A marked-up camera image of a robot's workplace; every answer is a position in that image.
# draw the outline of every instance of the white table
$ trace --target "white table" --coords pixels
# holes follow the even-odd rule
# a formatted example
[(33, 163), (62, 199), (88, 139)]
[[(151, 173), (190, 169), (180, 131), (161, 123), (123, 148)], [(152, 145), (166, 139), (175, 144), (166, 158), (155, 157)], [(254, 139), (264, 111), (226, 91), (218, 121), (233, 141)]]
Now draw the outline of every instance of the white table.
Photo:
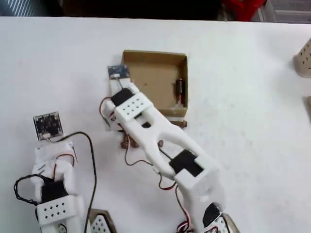
[[(15, 199), (13, 184), (31, 172), (39, 145), (32, 117), (52, 111), (66, 133), (93, 139), (93, 207), (109, 210), (118, 232), (172, 233), (183, 220), (174, 192), (159, 190), (149, 167), (125, 165), (121, 134), (105, 132), (98, 114), (106, 67), (119, 64), (125, 49), (187, 54), (186, 132), (223, 166), (226, 212), (241, 232), (311, 231), (311, 129), (302, 101), (311, 80), (292, 65), (310, 36), (311, 25), (0, 18), (1, 232), (39, 232), (34, 207)], [(89, 144), (72, 140), (88, 204)], [(133, 151), (129, 160), (143, 158)], [(26, 183), (21, 194), (32, 197)]]

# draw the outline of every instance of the robotic arm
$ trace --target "robotic arm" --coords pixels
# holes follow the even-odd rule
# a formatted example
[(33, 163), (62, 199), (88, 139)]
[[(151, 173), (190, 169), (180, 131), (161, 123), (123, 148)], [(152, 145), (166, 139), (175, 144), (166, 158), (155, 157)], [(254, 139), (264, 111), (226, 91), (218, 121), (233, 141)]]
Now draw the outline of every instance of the robotic arm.
[[(116, 84), (116, 80), (111, 80), (112, 90), (116, 90), (113, 82)], [(120, 86), (122, 89), (104, 102), (102, 116), (109, 119), (112, 129), (119, 125), (131, 135), (144, 149), (155, 170), (177, 182), (195, 232), (213, 232), (212, 227), (216, 226), (216, 219), (225, 207), (215, 161), (183, 130), (171, 124), (133, 83), (120, 83)], [(157, 145), (160, 139), (184, 150), (168, 163), (160, 154)]]
[(74, 163), (71, 142), (50, 143), (35, 149), (32, 174), (51, 179), (50, 183), (44, 183), (39, 177), (31, 178), (35, 200), (40, 203), (36, 213), (42, 233), (59, 233), (62, 226), (66, 226), (67, 232), (83, 232), (85, 209), (82, 196), (77, 195)]

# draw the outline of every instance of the cardboard box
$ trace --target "cardboard box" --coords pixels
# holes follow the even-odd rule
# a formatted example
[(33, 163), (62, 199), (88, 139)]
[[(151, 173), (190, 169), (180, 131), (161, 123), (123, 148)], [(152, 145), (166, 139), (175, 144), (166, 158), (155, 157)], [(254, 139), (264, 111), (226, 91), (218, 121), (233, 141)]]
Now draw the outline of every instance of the cardboard box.
[[(131, 80), (166, 117), (184, 117), (188, 108), (187, 56), (181, 53), (125, 50)], [(183, 106), (177, 106), (175, 81), (184, 80)]]

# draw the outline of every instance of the red object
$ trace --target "red object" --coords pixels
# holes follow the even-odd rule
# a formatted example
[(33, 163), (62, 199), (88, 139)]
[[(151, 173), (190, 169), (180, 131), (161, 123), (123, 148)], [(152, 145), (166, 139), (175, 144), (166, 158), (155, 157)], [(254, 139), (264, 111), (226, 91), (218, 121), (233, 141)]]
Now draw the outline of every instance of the red object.
[(237, 21), (249, 22), (255, 12), (267, 0), (222, 0), (223, 4), (237, 13)]

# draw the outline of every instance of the circuit board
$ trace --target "circuit board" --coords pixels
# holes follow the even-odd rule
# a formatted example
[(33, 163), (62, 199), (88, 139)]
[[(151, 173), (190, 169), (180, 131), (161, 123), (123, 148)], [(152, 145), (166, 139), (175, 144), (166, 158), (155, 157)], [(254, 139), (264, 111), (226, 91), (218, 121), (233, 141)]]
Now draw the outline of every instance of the circuit board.
[(108, 66), (109, 79), (125, 79), (130, 77), (127, 65)]
[(58, 112), (35, 116), (34, 123), (39, 141), (63, 135)]

